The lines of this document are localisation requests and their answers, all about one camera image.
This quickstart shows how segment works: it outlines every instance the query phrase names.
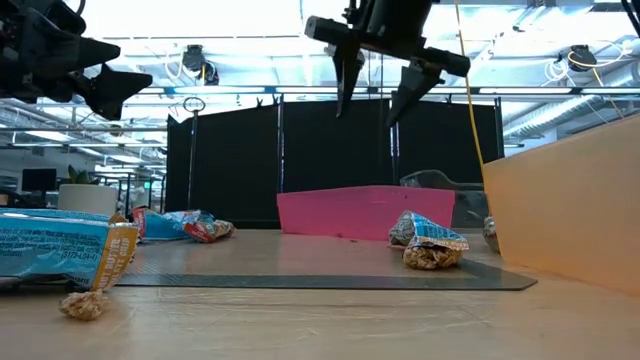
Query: pink bin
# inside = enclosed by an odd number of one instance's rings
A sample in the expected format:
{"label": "pink bin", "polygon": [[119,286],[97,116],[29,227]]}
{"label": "pink bin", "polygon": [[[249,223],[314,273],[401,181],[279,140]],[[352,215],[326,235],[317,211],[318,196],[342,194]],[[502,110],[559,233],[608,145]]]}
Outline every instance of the pink bin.
{"label": "pink bin", "polygon": [[278,194],[285,234],[386,241],[405,210],[451,227],[455,192],[400,186],[360,186]]}

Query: white pot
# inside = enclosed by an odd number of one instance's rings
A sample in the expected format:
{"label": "white pot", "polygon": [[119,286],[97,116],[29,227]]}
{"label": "white pot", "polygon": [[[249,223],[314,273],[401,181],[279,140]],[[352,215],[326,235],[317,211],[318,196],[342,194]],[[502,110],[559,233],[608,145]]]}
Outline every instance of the white pot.
{"label": "white pot", "polygon": [[118,189],[99,186],[60,185],[58,209],[111,216],[116,212]]}

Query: black partition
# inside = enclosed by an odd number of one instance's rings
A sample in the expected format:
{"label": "black partition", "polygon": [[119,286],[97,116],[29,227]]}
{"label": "black partition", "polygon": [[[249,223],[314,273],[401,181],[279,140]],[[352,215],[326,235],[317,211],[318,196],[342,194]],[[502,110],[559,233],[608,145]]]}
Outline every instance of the black partition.
{"label": "black partition", "polygon": [[200,116],[192,207],[241,228],[278,228],[278,162],[277,106]]}
{"label": "black partition", "polygon": [[165,211],[187,209],[192,119],[167,120],[167,183]]}
{"label": "black partition", "polygon": [[[474,116],[485,163],[501,157],[496,110],[474,105]],[[469,106],[420,102],[398,125],[398,175],[439,170],[459,183],[481,183]]]}
{"label": "black partition", "polygon": [[352,101],[336,119],[336,102],[285,103],[284,192],[391,184],[387,100]]}

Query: computer monitor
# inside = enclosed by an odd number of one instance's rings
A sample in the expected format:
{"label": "computer monitor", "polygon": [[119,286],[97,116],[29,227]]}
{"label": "computer monitor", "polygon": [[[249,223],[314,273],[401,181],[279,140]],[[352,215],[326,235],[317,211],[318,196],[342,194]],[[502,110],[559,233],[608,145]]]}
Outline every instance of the computer monitor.
{"label": "computer monitor", "polygon": [[56,169],[22,170],[22,191],[55,191]]}

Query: ceiling duct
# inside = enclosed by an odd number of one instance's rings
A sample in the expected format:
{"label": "ceiling duct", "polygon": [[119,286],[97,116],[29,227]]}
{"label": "ceiling duct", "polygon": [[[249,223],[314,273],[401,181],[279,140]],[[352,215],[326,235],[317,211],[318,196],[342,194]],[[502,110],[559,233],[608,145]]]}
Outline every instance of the ceiling duct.
{"label": "ceiling duct", "polygon": [[[640,87],[640,61],[614,70],[603,79],[606,87]],[[600,87],[597,81],[584,87]],[[524,116],[509,122],[504,128],[505,137],[526,138],[542,134],[593,110],[601,109],[608,98],[600,95],[583,95],[567,101],[543,105]]]}

